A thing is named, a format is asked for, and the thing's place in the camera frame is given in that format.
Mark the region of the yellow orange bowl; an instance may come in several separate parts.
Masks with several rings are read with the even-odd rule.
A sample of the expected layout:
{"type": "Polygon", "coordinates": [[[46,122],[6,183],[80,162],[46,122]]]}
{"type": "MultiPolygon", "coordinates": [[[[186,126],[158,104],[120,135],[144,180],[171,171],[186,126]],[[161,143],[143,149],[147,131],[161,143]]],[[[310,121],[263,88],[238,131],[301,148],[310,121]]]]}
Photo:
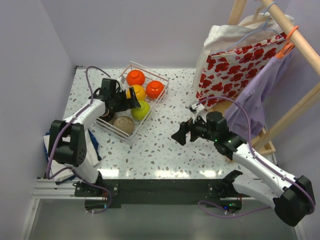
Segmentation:
{"type": "Polygon", "coordinates": [[[146,96],[147,96],[146,91],[141,85],[134,84],[130,87],[133,88],[135,96],[138,101],[144,101],[146,99],[146,96]]]}

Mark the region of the lime green bowl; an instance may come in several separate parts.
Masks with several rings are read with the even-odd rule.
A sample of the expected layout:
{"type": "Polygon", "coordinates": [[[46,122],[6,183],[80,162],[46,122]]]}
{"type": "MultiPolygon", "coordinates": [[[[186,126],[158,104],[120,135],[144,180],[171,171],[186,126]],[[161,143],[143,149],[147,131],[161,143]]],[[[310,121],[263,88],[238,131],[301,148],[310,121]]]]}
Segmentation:
{"type": "Polygon", "coordinates": [[[151,107],[144,100],[140,100],[139,104],[140,107],[131,109],[131,115],[135,120],[142,121],[149,114],[151,107]]]}

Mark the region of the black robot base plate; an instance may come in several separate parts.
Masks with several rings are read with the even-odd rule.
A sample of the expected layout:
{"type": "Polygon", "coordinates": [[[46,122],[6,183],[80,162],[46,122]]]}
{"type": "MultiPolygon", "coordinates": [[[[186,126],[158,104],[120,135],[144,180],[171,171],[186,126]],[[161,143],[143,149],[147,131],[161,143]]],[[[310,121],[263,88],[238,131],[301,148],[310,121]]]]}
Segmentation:
{"type": "Polygon", "coordinates": [[[103,184],[109,192],[75,182],[74,196],[85,198],[87,211],[123,205],[196,205],[201,200],[220,204],[241,196],[224,179],[105,179],[103,184]]]}

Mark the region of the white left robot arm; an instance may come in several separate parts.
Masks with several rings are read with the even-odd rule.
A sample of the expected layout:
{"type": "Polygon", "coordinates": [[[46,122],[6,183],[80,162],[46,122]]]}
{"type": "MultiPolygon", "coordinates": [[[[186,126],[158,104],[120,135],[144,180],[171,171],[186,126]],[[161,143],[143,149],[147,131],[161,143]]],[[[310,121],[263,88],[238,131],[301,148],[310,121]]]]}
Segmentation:
{"type": "Polygon", "coordinates": [[[128,89],[128,98],[122,84],[115,79],[104,78],[99,88],[89,90],[90,97],[83,107],[70,117],[51,123],[46,178],[50,180],[56,176],[50,175],[52,161],[55,160],[85,182],[88,193],[99,196],[104,190],[103,178],[87,159],[86,132],[96,119],[105,114],[115,114],[141,105],[134,88],[131,86],[128,89]]]}

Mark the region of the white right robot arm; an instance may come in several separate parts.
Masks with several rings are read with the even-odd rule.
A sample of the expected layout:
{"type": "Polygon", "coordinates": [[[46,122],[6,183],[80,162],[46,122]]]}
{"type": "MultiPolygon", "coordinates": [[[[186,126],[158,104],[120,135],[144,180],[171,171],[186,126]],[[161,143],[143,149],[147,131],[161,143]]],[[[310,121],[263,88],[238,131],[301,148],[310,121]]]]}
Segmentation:
{"type": "Polygon", "coordinates": [[[201,138],[213,142],[215,149],[231,161],[235,161],[253,174],[257,180],[245,183],[245,176],[238,170],[233,170],[222,179],[219,186],[213,187],[219,197],[233,197],[237,193],[259,200],[272,208],[276,215],[287,225],[296,226],[306,215],[315,211],[316,200],[311,181],[305,177],[296,177],[274,165],[245,140],[231,131],[227,119],[219,111],[209,112],[203,119],[202,102],[189,106],[194,116],[179,125],[177,132],[171,138],[184,146],[187,135],[190,141],[201,138]]]}

